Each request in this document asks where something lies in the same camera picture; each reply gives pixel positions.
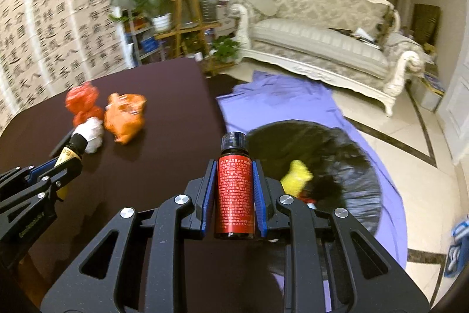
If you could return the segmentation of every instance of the bottle with yellow label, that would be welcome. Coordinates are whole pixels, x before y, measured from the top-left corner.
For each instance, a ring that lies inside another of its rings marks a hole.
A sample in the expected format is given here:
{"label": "bottle with yellow label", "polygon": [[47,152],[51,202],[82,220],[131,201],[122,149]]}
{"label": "bottle with yellow label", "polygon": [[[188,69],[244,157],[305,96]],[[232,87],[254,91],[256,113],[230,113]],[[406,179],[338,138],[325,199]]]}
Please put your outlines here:
{"label": "bottle with yellow label", "polygon": [[[57,159],[57,162],[55,163],[54,167],[73,157],[78,158],[81,161],[81,157],[85,152],[86,145],[88,145],[88,141],[86,140],[86,138],[83,137],[81,134],[75,133],[70,138],[69,143],[65,145],[65,147],[62,149],[62,152],[60,153],[59,158]],[[61,189],[57,190],[57,196],[61,200],[65,199],[67,193],[67,186],[64,186]]]}

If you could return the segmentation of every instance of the red label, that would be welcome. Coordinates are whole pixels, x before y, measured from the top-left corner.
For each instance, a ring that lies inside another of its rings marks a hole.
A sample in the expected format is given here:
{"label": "red label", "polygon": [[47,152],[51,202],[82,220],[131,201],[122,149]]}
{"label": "red label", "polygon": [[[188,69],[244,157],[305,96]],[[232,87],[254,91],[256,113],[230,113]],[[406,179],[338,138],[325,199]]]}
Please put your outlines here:
{"label": "red label", "polygon": [[252,163],[247,157],[228,155],[218,163],[218,233],[254,233]]}

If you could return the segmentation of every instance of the marble floor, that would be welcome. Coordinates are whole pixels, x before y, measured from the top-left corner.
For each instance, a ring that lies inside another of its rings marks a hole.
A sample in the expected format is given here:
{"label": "marble floor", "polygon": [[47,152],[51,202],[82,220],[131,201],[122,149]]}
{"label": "marble floor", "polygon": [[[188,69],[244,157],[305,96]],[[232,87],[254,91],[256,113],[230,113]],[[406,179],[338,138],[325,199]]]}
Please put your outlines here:
{"label": "marble floor", "polygon": [[[255,70],[293,75],[246,58],[224,73],[251,82]],[[451,229],[469,212],[461,207],[455,168],[437,119],[414,106],[406,91],[398,97],[391,118],[377,100],[347,89],[333,88],[332,93],[344,116],[379,155],[402,196],[409,247],[406,271],[434,304],[453,282],[442,277]]]}

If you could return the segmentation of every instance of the blue gripper pad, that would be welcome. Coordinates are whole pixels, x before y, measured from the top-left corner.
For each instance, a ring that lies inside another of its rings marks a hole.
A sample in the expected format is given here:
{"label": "blue gripper pad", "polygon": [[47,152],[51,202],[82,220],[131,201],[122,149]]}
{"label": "blue gripper pad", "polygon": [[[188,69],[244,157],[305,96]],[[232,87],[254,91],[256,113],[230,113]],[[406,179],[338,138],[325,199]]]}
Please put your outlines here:
{"label": "blue gripper pad", "polygon": [[215,181],[217,179],[217,161],[213,162],[212,170],[207,184],[207,192],[203,200],[202,208],[202,235],[205,236],[207,228],[212,221],[213,202],[215,200]]}
{"label": "blue gripper pad", "polygon": [[267,208],[262,193],[261,181],[259,178],[259,171],[257,165],[252,162],[252,178],[254,186],[254,206],[256,208],[257,226],[261,232],[262,237],[267,236]]}
{"label": "blue gripper pad", "polygon": [[32,186],[33,184],[37,183],[39,176],[41,176],[46,171],[49,171],[50,169],[52,169],[54,167],[55,163],[57,162],[57,158],[58,157],[53,158],[50,161],[42,164],[41,166],[38,166],[38,167],[32,169],[31,173],[30,173],[30,176],[28,178],[28,185]]}

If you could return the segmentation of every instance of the purple fabric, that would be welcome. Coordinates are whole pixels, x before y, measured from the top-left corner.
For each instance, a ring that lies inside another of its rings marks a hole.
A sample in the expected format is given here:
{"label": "purple fabric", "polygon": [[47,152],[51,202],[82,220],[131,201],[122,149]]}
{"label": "purple fabric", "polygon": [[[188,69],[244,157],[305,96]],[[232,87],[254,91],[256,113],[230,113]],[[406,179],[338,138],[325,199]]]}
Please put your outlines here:
{"label": "purple fabric", "polygon": [[312,121],[344,130],[367,153],[381,185],[383,207],[375,237],[405,268],[407,226],[402,198],[375,151],[343,117],[330,89],[321,82],[256,71],[252,83],[237,85],[233,93],[217,100],[228,131],[248,133],[262,125],[288,119]]}

